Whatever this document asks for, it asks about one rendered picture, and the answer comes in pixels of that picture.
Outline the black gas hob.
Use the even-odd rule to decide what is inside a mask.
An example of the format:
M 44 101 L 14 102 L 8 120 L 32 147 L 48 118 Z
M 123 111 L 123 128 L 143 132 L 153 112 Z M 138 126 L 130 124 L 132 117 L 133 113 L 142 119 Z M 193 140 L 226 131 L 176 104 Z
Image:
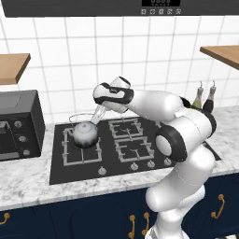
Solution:
M 148 142 L 152 144 L 151 148 L 154 150 L 154 158 L 151 159 L 155 162 L 154 168 L 148 168 L 148 161 L 143 160 L 135 162 L 138 165 L 138 170 L 133 171 L 131 164 L 133 162 L 121 162 L 118 152 L 116 151 L 115 141 L 112 133 L 109 129 L 108 122 L 112 119 L 105 119 L 98 124 L 98 135 L 100 147 L 102 150 L 102 160 L 100 162 L 93 162 L 81 165 L 64 166 L 63 165 L 63 130 L 65 128 L 72 128 L 71 123 L 58 124 L 54 129 L 54 139 L 51 157 L 51 169 L 49 183 L 51 185 L 58 185 L 63 183 L 70 183 L 75 181 L 82 181 L 88 179 L 95 179 L 109 176 L 121 176 L 132 173 L 153 171 L 157 169 L 170 168 L 176 165 L 174 161 L 170 166 L 164 164 L 166 159 L 157 149 L 155 144 L 155 133 L 159 130 L 159 126 L 155 122 L 138 118 L 143 128 L 143 135 L 148 138 Z M 98 170 L 103 166 L 106 169 L 106 174 L 101 176 L 98 174 Z

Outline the small grey burner grate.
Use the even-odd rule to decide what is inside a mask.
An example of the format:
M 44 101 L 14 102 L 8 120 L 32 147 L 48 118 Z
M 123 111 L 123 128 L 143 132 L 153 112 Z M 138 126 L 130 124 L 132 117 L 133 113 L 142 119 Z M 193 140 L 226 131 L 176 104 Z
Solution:
M 113 119 L 108 122 L 108 125 L 114 139 L 143 135 L 143 128 L 138 118 Z
M 152 144 L 148 142 L 146 136 L 117 139 L 115 146 L 121 162 L 137 162 L 154 158 Z

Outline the navy cupboard door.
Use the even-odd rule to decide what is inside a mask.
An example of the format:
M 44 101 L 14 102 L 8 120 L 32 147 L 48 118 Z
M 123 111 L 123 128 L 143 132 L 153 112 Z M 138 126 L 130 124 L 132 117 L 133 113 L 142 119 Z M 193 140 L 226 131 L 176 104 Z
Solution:
M 0 221 L 4 220 L 4 213 L 10 218 L 6 224 L 0 225 L 0 239 L 36 239 L 32 207 L 0 211 Z
M 182 228 L 190 239 L 217 239 L 239 233 L 239 173 L 210 177 L 205 196 L 184 217 Z M 218 209 L 218 196 L 225 206 L 218 219 L 211 213 Z
M 39 206 L 48 213 L 54 239 L 130 239 L 130 215 L 135 215 L 135 234 L 140 212 L 140 191 L 105 195 Z
M 144 219 L 144 213 L 149 212 L 149 228 L 151 228 L 154 225 L 157 219 L 157 213 L 153 212 L 147 205 L 146 192 L 147 192 L 147 188 L 144 188 L 141 190 L 138 239 L 145 239 L 145 236 L 142 235 L 142 230 L 144 230 L 146 227 L 146 220 Z

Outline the green glass bottle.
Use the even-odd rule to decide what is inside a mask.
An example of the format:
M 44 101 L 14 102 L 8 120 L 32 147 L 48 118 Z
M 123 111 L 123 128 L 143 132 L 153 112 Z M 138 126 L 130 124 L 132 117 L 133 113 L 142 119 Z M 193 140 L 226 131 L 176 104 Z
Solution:
M 202 95 L 204 92 L 204 88 L 203 85 L 201 83 L 200 87 L 197 89 L 197 94 L 196 97 L 193 101 L 193 106 L 197 107 L 197 108 L 201 108 L 202 107 Z

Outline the wooden wall cupboard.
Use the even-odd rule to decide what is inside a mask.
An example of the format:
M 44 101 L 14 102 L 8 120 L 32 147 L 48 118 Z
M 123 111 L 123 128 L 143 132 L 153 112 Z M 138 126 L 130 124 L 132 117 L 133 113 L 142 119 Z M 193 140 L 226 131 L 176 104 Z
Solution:
M 0 85 L 17 84 L 30 60 L 29 53 L 0 54 Z
M 239 70 L 239 45 L 200 47 L 200 52 Z

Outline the dark grey range hood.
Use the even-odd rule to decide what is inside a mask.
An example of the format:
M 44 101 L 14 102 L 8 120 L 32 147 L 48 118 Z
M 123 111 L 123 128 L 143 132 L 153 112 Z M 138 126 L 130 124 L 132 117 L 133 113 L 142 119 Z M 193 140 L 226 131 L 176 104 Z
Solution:
M 0 0 L 0 4 L 8 18 L 239 15 L 239 0 Z

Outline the dark brown glass bottle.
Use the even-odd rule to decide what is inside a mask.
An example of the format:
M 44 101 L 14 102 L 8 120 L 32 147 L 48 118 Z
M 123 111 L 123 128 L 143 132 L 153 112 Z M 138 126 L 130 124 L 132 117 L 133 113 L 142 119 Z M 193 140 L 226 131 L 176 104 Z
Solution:
M 206 101 L 204 102 L 204 105 L 203 105 L 203 110 L 204 111 L 207 111 L 209 113 L 211 113 L 213 111 L 213 109 L 214 109 L 214 95 L 215 95 L 216 89 L 217 89 L 216 84 L 213 84 L 213 86 L 210 88 L 208 97 L 207 97 Z

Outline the large grey burner grate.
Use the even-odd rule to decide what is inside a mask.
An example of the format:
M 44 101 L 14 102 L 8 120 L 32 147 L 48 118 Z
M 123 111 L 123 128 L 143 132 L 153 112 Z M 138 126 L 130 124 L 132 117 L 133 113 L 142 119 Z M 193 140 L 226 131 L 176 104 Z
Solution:
M 74 144 L 73 129 L 65 128 L 63 130 L 63 165 L 73 166 L 93 162 L 100 162 L 102 160 L 102 150 L 100 142 L 97 142 L 92 148 L 78 148 Z

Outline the white round kettle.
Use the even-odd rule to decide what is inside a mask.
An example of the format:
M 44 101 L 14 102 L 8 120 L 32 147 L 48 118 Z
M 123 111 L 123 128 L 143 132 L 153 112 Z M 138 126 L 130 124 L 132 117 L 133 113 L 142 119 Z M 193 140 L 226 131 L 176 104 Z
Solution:
M 80 121 L 81 116 L 89 116 L 89 113 L 80 113 L 69 117 L 72 129 L 68 132 L 73 137 L 76 147 L 92 148 L 99 140 L 98 128 L 90 120 Z

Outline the black toaster oven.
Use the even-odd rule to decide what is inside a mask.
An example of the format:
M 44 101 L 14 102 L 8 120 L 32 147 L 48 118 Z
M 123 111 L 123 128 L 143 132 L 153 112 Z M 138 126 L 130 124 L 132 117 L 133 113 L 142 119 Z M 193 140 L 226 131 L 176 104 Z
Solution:
M 37 90 L 0 92 L 0 162 L 40 157 L 45 129 Z

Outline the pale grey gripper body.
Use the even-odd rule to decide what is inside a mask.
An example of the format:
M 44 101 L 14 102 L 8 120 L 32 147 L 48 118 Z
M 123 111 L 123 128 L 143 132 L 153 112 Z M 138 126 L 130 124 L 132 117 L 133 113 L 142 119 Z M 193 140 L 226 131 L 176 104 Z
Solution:
M 105 115 L 105 107 L 103 105 L 97 106 L 91 117 L 91 122 L 97 125 L 104 115 Z

